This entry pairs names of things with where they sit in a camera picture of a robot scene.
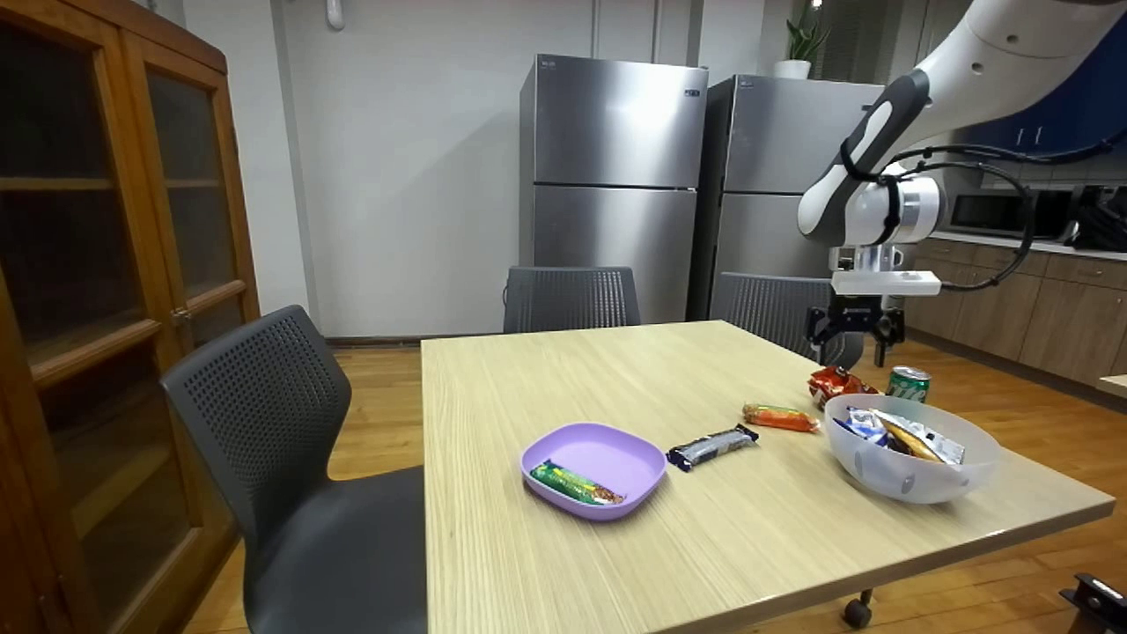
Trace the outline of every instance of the white bowl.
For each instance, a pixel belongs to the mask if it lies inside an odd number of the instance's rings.
[[[915,454],[903,454],[879,443],[870,443],[835,419],[846,417],[846,410],[883,410],[891,417],[906,417],[913,424],[922,424],[936,430],[940,437],[962,443],[966,463],[944,467]],[[972,426],[967,419],[958,419],[944,410],[906,403],[906,397],[883,397],[883,396],[838,396],[819,414],[819,430],[830,443],[830,454],[842,463],[842,468],[870,493],[906,500],[906,503],[947,503],[974,488],[983,488],[997,463],[999,448],[991,434]]]

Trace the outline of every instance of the refrigerator door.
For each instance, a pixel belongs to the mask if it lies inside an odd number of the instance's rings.
[[[683,319],[694,195],[534,187],[531,199],[524,265],[635,268],[636,319],[643,325]]]
[[[538,57],[528,83],[531,184],[699,187],[702,68]]]
[[[876,85],[731,79],[724,190],[803,195],[876,103]]]
[[[829,278],[829,248],[803,241],[796,206],[799,199],[724,195],[711,291],[721,273]]]

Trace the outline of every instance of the wooden table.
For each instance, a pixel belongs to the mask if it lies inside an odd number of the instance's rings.
[[[978,493],[906,509],[858,493],[819,437],[776,430],[699,471],[670,468],[619,525],[521,489],[517,454],[562,424],[610,424],[666,451],[731,426],[744,403],[808,403],[810,370],[715,320],[427,342],[430,632],[730,626],[1113,512],[1113,498],[1010,451]]]

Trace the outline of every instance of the chair back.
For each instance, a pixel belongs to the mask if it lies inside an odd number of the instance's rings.
[[[350,376],[308,309],[285,306],[197,348],[161,385],[254,561],[329,484]]]
[[[512,268],[502,332],[636,325],[630,268]]]
[[[835,298],[829,278],[721,273],[715,294],[715,319],[790,352],[823,367],[855,367],[864,357],[858,332],[835,334],[819,345],[819,357],[810,348],[810,309],[829,309]]]

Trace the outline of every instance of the stainless steel refrigerator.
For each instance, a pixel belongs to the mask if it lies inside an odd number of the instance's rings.
[[[630,268],[641,320],[679,320],[709,79],[538,57],[521,93],[521,265]]]
[[[715,313],[721,273],[829,278],[796,210],[879,85],[730,79],[709,93],[690,319]]]

